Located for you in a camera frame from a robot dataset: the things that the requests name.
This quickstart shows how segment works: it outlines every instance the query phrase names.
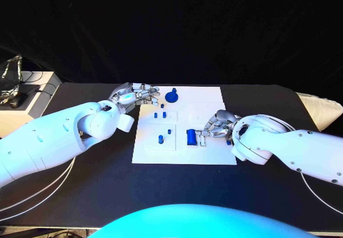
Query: aluminum foil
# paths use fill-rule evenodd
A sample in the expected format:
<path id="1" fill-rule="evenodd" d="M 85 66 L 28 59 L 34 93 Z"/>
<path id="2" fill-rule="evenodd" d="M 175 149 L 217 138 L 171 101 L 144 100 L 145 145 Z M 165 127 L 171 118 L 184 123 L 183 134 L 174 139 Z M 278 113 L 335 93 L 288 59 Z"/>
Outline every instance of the aluminum foil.
<path id="1" fill-rule="evenodd" d="M 21 78 L 21 55 L 0 64 L 0 104 L 15 97 Z"/>

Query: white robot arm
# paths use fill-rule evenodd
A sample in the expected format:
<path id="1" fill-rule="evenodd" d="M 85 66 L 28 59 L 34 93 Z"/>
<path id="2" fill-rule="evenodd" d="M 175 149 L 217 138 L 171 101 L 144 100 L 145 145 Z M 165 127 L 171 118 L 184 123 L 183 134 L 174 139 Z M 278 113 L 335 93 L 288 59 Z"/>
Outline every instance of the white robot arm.
<path id="1" fill-rule="evenodd" d="M 135 105 L 158 105 L 158 88 L 125 83 L 108 100 L 85 103 L 25 123 L 0 140 L 0 187 L 24 175 L 49 169 L 105 140 L 119 128 L 128 132 Z M 79 131 L 87 137 L 80 138 Z"/>
<path id="2" fill-rule="evenodd" d="M 289 169 L 343 185 L 343 138 L 295 130 L 270 116 L 240 118 L 224 110 L 217 111 L 196 134 L 226 137 L 233 142 L 232 153 L 242 161 L 263 165 L 273 154 Z"/>

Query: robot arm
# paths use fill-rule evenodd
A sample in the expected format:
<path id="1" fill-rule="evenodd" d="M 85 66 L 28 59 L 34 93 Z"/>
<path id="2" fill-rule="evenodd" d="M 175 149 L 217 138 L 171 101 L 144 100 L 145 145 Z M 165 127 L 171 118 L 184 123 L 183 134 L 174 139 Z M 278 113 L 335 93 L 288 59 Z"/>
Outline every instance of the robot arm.
<path id="1" fill-rule="evenodd" d="M 158 88 L 125 83 L 108 100 L 85 103 L 24 124 L 0 140 L 0 187 L 24 175 L 49 169 L 79 155 L 115 132 L 128 132 L 135 105 L 158 105 Z M 79 131 L 87 137 L 80 138 Z"/>
<path id="2" fill-rule="evenodd" d="M 242 161 L 263 165 L 273 154 L 294 171 L 343 185 L 343 138 L 295 130 L 266 115 L 234 116 L 236 121 L 224 122 L 220 111 L 210 121 L 217 118 L 221 124 L 213 123 L 214 128 L 207 130 L 207 123 L 196 134 L 226 137 L 233 142 L 230 152 Z"/>

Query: black curtain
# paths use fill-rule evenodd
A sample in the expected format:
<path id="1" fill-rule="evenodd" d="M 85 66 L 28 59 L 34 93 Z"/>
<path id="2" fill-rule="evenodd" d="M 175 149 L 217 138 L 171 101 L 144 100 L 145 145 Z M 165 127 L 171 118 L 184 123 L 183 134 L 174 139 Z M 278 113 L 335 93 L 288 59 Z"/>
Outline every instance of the black curtain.
<path id="1" fill-rule="evenodd" d="M 278 84 L 341 102 L 340 3 L 11 1 L 0 58 L 72 82 Z"/>

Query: black table surface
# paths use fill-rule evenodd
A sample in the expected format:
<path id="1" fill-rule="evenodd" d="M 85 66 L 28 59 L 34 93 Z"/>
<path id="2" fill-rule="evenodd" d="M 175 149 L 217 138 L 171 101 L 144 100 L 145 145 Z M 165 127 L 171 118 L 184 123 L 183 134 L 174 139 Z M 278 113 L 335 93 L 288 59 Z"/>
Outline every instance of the black table surface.
<path id="1" fill-rule="evenodd" d="M 106 99 L 116 86 L 63 83 L 44 115 Z M 289 89 L 276 85 L 219 86 L 226 110 L 234 114 L 266 114 L 286 121 L 296 129 L 317 131 L 299 98 Z M 109 139 L 76 157 L 69 177 L 51 197 L 0 225 L 102 227 L 141 209 L 193 203 L 252 212 L 306 231 L 343 231 L 343 215 L 317 200 L 299 174 L 273 156 L 263 166 L 239 160 L 234 166 L 132 164 L 138 112 L 139 107 L 129 112 L 135 119 L 131 131 L 123 133 L 116 130 Z M 40 190 L 67 164 L 5 185 L 0 190 L 0 207 Z M 315 178 L 306 177 L 306 181 L 321 198 L 343 210 L 343 188 Z M 0 218 L 30 208 L 54 188 L 56 185 L 21 205 L 0 212 Z"/>

